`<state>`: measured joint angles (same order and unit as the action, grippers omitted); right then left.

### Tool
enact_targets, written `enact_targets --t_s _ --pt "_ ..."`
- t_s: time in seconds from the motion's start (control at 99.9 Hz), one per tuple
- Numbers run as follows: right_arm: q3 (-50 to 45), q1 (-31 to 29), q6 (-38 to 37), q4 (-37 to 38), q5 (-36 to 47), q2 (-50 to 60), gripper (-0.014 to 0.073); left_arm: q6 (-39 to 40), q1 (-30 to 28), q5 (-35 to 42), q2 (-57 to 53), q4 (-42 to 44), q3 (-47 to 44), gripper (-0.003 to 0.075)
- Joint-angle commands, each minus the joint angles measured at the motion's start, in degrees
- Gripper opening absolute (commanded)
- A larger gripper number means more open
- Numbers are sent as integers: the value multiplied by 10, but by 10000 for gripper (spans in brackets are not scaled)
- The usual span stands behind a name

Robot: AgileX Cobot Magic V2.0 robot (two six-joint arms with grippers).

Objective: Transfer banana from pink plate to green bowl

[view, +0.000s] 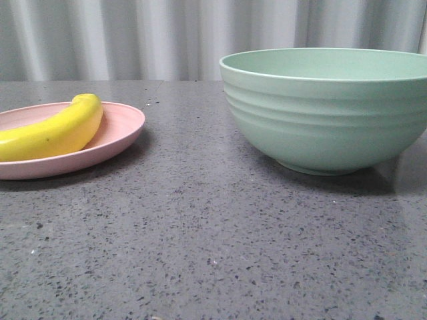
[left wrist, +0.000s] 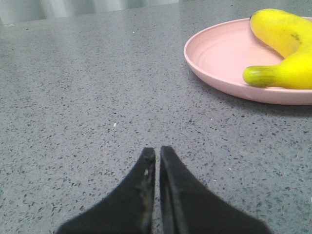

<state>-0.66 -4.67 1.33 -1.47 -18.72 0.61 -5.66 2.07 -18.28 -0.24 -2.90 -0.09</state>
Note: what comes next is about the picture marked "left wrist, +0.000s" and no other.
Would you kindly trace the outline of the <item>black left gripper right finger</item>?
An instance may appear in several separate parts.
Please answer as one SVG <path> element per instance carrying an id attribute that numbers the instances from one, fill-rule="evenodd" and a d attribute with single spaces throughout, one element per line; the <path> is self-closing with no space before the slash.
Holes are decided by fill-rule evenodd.
<path id="1" fill-rule="evenodd" d="M 160 150 L 160 203 L 166 234 L 269 234 L 270 229 L 203 186 L 174 149 Z"/>

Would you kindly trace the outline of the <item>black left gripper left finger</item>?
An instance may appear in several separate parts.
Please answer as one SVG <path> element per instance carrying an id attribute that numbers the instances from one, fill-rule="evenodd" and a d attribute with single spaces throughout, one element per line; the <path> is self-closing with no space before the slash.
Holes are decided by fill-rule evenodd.
<path id="1" fill-rule="evenodd" d="M 156 154 L 144 148 L 136 164 L 101 202 L 62 224 L 59 234 L 150 234 Z"/>

